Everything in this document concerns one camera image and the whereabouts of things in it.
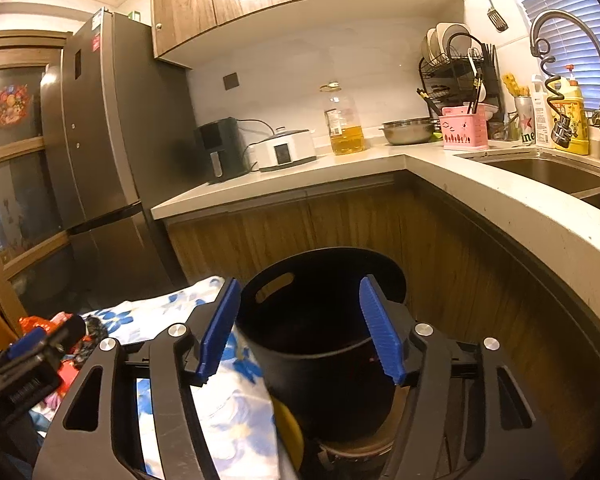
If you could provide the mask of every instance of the faucet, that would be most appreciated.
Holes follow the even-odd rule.
[[[593,45],[596,47],[596,51],[598,52],[598,56],[600,56],[600,41],[598,40],[596,35],[593,34],[593,31],[589,27],[587,27],[587,25],[581,19],[574,16],[570,12],[566,12],[564,10],[545,10],[544,12],[538,14],[538,16],[531,25],[531,32],[529,33],[531,54],[534,57],[539,57],[541,59],[540,68],[545,74],[549,76],[549,79],[547,79],[544,82],[544,86],[553,95],[547,98],[547,104],[560,116],[560,120],[558,120],[554,124],[554,129],[551,132],[551,138],[556,144],[558,144],[558,146],[568,148],[572,136],[570,129],[571,119],[567,117],[567,115],[563,114],[560,110],[558,110],[558,108],[556,108],[553,104],[553,101],[564,99],[564,95],[550,86],[550,83],[558,81],[558,79],[560,79],[560,76],[549,72],[545,68],[545,65],[547,63],[555,62],[555,57],[549,54],[549,52],[551,51],[551,45],[549,44],[549,42],[545,38],[540,38],[540,28],[544,25],[545,22],[554,18],[562,18],[580,27],[581,30],[583,30],[584,33],[593,42]]]

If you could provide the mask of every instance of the floral tablecloth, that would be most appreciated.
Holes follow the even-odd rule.
[[[215,300],[224,279],[212,276],[183,290],[91,312],[121,344],[154,338],[183,322],[199,304]],[[191,388],[211,456],[221,479],[277,480],[278,450],[273,407],[262,372],[235,327],[218,373],[202,388]],[[138,413],[144,462],[149,474],[164,478],[155,437],[149,379],[138,380]],[[53,413],[43,413],[48,418]]]

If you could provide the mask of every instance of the silver screw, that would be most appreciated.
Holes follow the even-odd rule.
[[[100,342],[100,350],[108,352],[109,350],[116,347],[116,340],[112,337],[107,337]]]
[[[171,337],[180,337],[187,331],[187,327],[182,323],[178,323],[177,325],[173,325],[169,327],[169,335]]]
[[[433,334],[433,327],[427,323],[418,323],[416,325],[416,334],[424,337],[431,335]]]
[[[489,350],[497,350],[500,348],[500,342],[494,337],[488,337],[484,340],[484,346]]]

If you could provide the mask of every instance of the sink basin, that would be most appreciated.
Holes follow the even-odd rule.
[[[459,156],[526,176],[576,198],[600,193],[600,168],[537,148],[524,152],[482,152]]]

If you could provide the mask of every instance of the blue blinds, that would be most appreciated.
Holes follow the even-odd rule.
[[[600,40],[600,4],[597,0],[521,0],[531,21],[547,9],[562,9],[585,22]],[[556,63],[547,68],[567,75],[564,68],[575,65],[574,75],[580,83],[587,108],[600,105],[600,60],[589,38],[576,25],[565,20],[552,20],[542,27],[541,37],[551,44]]]

